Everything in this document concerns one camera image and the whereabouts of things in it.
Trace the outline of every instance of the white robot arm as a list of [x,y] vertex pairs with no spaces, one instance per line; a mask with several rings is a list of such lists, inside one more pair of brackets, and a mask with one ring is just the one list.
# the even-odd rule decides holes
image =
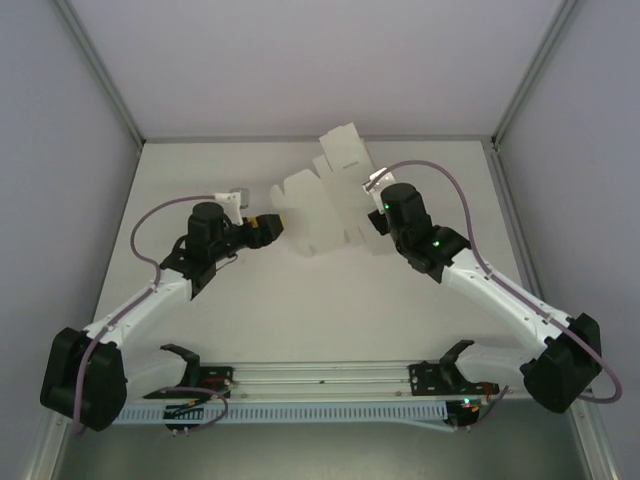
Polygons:
[[154,355],[140,358],[136,347],[138,340],[207,286],[221,268],[220,261],[243,248],[266,247],[282,233],[278,215],[242,218],[241,197],[239,192],[215,194],[207,197],[215,202],[197,204],[187,234],[162,263],[154,263],[156,278],[150,285],[82,331],[65,328],[55,337],[40,394],[42,405],[68,417],[79,405],[80,422],[100,431],[115,420],[127,398],[198,384],[200,359],[195,353],[164,345]]
[[391,235],[398,253],[415,270],[491,313],[523,347],[490,348],[463,340],[439,362],[444,381],[452,387],[464,381],[524,387],[547,409],[564,412],[602,367],[560,328],[578,336],[600,355],[597,322],[585,314],[573,319],[486,262],[481,265],[483,260],[466,238],[432,224],[412,185],[396,183],[391,173],[380,177],[383,173],[384,169],[371,175],[372,181],[378,180],[365,186],[377,207],[369,219],[378,232]]

